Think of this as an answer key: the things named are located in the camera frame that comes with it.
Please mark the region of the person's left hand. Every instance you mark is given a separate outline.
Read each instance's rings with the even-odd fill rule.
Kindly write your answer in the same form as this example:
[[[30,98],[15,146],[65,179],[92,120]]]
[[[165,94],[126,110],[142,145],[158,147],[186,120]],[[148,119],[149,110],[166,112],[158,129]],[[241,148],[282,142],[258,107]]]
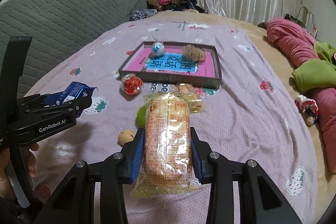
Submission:
[[[0,167],[1,197],[8,200],[14,200],[15,194],[11,188],[9,179],[5,171],[5,168],[8,165],[9,160],[10,160],[10,151],[7,148],[1,151],[1,167]],[[26,160],[26,166],[30,178],[35,178],[36,162],[37,160],[35,155],[32,152],[30,152],[29,157]]]

